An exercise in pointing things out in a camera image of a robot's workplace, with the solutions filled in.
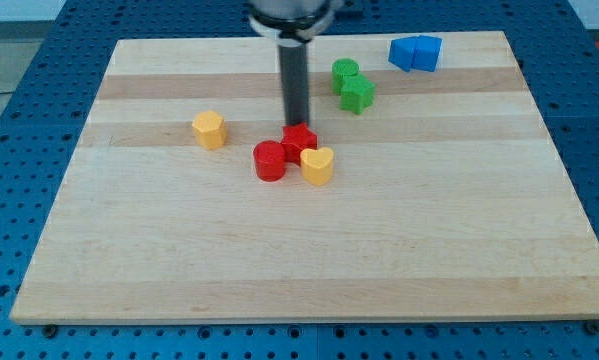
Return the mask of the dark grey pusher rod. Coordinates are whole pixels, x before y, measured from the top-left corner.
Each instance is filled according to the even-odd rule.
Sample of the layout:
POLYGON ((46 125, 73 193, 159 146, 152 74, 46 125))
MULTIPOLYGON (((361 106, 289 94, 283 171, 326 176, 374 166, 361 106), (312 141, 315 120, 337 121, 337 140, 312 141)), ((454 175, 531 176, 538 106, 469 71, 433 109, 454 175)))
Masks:
POLYGON ((278 47, 286 126, 310 122, 307 46, 278 47))

